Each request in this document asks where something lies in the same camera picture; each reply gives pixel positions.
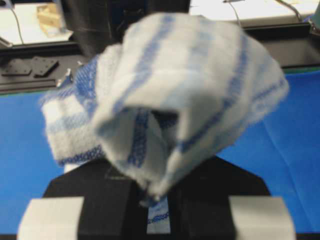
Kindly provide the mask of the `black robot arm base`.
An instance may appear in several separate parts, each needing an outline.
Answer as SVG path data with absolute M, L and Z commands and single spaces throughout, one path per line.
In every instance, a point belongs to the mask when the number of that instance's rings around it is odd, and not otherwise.
M 128 27 L 157 12 L 188 13 L 189 0 L 61 0 L 64 21 L 82 53 L 91 59 L 121 43 Z

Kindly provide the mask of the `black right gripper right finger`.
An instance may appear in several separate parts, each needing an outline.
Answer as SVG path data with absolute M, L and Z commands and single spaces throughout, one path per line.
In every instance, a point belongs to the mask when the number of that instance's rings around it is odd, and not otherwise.
M 281 197 L 263 179 L 212 157 L 168 195 L 174 240 L 293 240 L 295 227 Z

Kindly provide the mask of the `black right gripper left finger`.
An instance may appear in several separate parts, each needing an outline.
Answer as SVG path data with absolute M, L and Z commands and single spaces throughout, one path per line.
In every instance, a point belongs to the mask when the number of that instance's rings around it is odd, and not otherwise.
M 85 163 L 49 183 L 20 221 L 19 240 L 144 240 L 148 210 L 140 189 L 105 160 Z

